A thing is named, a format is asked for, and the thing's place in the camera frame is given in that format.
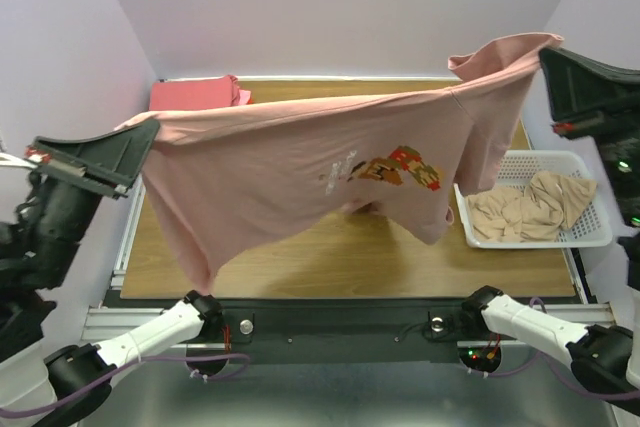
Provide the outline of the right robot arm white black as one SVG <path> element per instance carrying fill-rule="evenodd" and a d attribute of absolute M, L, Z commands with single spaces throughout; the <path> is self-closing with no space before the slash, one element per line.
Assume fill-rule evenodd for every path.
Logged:
<path fill-rule="evenodd" d="M 624 223 L 639 225 L 639 73 L 563 48 L 539 53 L 554 132 L 594 140 Z M 514 338 L 568 367 L 586 392 L 639 412 L 639 329 L 584 326 L 525 306 L 484 286 L 462 304 L 472 337 Z"/>

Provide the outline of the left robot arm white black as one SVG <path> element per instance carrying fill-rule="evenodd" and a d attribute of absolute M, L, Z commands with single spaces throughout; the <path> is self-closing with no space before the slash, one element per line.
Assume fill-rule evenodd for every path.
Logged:
<path fill-rule="evenodd" d="M 106 342 L 81 332 L 92 293 L 71 298 L 68 273 L 102 201 L 128 196 L 160 125 L 154 119 L 89 139 L 38 137 L 23 155 L 3 153 L 28 193 L 1 226 L 1 422 L 70 426 L 99 408 L 118 378 L 168 348 L 215 339 L 222 309 L 189 292 L 150 321 Z"/>

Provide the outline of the dusty pink printed t-shirt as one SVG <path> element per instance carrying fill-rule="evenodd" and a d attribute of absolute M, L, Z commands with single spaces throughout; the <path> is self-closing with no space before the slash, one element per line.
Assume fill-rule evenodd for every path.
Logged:
<path fill-rule="evenodd" d="M 209 292 L 241 253 L 364 206 L 432 244 L 449 192 L 491 189 L 552 33 L 453 56 L 457 85 L 390 95 L 144 112 L 159 129 L 142 169 L 162 232 L 192 287 Z"/>

